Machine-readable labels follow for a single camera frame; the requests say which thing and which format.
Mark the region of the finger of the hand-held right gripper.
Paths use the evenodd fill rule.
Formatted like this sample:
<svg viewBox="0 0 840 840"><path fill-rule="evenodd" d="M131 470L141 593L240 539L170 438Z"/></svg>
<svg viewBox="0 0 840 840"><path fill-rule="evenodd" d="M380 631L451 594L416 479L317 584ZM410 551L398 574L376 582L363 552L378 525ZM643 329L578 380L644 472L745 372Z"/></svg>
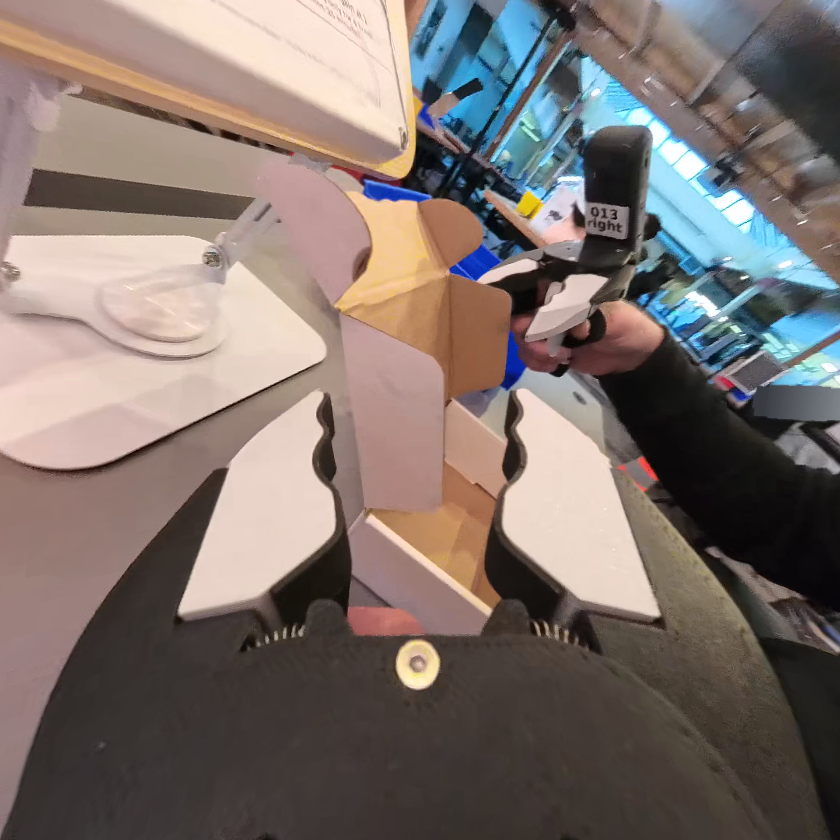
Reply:
<svg viewBox="0 0 840 840"><path fill-rule="evenodd" d="M526 331L526 343L562 344L567 333L593 314L608 283L607 277L599 275L570 275L554 281Z"/></svg>
<svg viewBox="0 0 840 840"><path fill-rule="evenodd" d="M536 287L543 276L542 255L517 255L485 272L477 282L488 287Z"/></svg>

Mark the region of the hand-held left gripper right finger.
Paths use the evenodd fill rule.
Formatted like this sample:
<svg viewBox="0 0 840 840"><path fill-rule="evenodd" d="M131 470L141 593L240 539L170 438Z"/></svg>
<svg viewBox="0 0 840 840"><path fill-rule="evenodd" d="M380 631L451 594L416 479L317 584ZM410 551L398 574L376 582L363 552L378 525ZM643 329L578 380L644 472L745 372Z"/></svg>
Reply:
<svg viewBox="0 0 840 840"><path fill-rule="evenodd" d="M532 619L578 613L652 624L661 617L612 465L537 395L509 397L505 482L488 532L486 576Z"/></svg>

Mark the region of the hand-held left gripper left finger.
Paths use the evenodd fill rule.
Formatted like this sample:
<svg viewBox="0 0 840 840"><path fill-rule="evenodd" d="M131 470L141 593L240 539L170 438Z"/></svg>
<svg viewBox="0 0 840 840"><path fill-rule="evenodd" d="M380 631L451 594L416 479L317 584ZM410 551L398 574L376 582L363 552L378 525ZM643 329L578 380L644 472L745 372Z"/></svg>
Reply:
<svg viewBox="0 0 840 840"><path fill-rule="evenodd" d="M301 622L281 590L346 535L330 396L313 391L253 436L229 462L177 615L185 622L253 612Z"/></svg>

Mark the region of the white cardboard box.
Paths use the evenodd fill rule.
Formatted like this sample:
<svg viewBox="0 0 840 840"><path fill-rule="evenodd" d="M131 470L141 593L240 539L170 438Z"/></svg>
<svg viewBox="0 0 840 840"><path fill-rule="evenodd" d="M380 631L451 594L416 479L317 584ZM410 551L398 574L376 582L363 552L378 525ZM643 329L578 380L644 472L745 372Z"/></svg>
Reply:
<svg viewBox="0 0 840 840"><path fill-rule="evenodd" d="M346 193L295 160L269 163L258 190L339 314L363 496L353 576L431 634L477 634L489 606L390 524L432 523L446 411L506 371L508 294L452 272L481 246L482 225L448 199Z"/></svg>

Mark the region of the person's right forearm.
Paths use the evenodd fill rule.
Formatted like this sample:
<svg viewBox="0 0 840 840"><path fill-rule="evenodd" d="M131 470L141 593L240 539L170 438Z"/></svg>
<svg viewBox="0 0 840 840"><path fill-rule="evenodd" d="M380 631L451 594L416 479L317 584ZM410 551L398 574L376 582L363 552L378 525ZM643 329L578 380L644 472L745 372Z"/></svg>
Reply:
<svg viewBox="0 0 840 840"><path fill-rule="evenodd" d="M797 465L730 410L663 334L588 347L617 415L661 483L712 545L838 611L839 478Z"/></svg>

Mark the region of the person's right hand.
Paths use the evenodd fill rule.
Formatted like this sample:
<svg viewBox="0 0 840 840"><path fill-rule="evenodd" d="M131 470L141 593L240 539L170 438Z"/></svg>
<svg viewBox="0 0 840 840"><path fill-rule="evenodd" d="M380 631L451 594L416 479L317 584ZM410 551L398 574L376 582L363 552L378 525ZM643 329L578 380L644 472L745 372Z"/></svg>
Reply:
<svg viewBox="0 0 840 840"><path fill-rule="evenodd" d="M602 305L605 333L598 342L577 348L561 347L556 352L545 342L527 342L526 332L532 313L511 319L511 333L518 346L521 361L532 371L551 374L562 365L572 371L601 376L625 373L636 369L664 340L664 331L655 321L633 304L610 301Z"/></svg>

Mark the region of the wooden table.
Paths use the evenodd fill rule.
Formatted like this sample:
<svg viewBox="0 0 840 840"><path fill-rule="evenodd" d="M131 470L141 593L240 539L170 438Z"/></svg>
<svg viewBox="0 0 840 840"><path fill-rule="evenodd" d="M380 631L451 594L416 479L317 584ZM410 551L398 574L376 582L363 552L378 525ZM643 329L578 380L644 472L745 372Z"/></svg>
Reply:
<svg viewBox="0 0 840 840"><path fill-rule="evenodd" d="M497 215L514 227L517 241L521 242L522 248L526 248L527 245L544 248L563 242L582 241L585 237L584 227L575 223L575 213L580 210L576 203L571 205L565 217L555 218L550 226L541 230L533 220L519 213L512 200L489 188L483 191L482 197Z"/></svg>

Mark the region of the black tripod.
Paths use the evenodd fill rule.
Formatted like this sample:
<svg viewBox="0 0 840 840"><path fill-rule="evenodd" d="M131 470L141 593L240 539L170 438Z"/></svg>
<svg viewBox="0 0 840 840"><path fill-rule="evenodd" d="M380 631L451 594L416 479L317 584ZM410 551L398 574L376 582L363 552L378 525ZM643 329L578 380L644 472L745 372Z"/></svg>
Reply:
<svg viewBox="0 0 840 840"><path fill-rule="evenodd" d="M512 79L501 93L498 102L490 111L486 123L476 134L467 151L460 152L448 168L434 197L449 197L451 187L457 183L468 163L478 161L480 156L486 161L492 159L494 150L498 147L500 136L509 132L510 126L523 110L533 91L550 72L556 60L562 56L563 51L572 41L576 28L575 2L540 2L540 6L546 11L547 15L544 26L539 30L528 54L516 69ZM524 77L528 85L520 91L505 121L497 126L497 130L490 139L490 130L496 126L495 124L502 111L518 88L520 80Z"/></svg>

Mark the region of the white sign panel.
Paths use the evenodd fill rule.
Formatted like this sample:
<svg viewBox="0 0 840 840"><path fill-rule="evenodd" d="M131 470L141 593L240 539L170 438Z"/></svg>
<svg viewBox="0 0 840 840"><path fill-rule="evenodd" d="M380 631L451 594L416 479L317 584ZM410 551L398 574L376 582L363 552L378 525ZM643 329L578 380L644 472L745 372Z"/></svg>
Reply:
<svg viewBox="0 0 840 840"><path fill-rule="evenodd" d="M1 16L375 163L414 125L403 2L2 1Z"/></svg>

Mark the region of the wooden board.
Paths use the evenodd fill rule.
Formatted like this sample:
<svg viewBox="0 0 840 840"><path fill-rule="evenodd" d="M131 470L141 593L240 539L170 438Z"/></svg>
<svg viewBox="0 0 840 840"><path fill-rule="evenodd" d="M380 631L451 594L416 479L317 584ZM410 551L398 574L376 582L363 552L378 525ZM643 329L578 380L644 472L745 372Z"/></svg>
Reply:
<svg viewBox="0 0 840 840"><path fill-rule="evenodd" d="M280 124L241 108L174 87L84 49L63 44L13 22L5 14L2 14L1 46L3 57L27 68L45 71L65 81L78 82L83 87L105 92L111 97L236 133L285 152L303 154L315 161L347 167L392 182L403 179L415 162L417 129L414 125L407 129L406 149L394 159L379 163L364 161L330 150L322 143L298 137Z"/></svg>

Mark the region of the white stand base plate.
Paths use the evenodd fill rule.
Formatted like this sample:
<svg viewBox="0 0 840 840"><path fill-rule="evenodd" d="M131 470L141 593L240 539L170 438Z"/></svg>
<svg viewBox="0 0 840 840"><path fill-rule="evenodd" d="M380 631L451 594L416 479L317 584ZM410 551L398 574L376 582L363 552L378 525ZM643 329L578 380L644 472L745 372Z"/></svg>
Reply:
<svg viewBox="0 0 840 840"><path fill-rule="evenodd" d="M3 311L2 455L37 469L105 466L325 360L315 329L244 266L222 292L223 340L192 359Z"/></svg>

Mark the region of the white stand bracket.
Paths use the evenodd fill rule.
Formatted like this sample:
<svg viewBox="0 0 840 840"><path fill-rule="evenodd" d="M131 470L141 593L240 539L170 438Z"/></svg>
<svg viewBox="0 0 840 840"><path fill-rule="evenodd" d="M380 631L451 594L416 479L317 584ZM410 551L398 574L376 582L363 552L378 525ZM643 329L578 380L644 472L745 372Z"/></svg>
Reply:
<svg viewBox="0 0 840 840"><path fill-rule="evenodd" d="M83 324L111 343L164 359L191 359L224 341L221 288L232 267L278 221L262 196L205 247L201 261L118 278L96 263L91 279L46 270L24 275L7 258L12 226L32 181L42 133L54 129L63 95L74 86L2 59L2 311Z"/></svg>

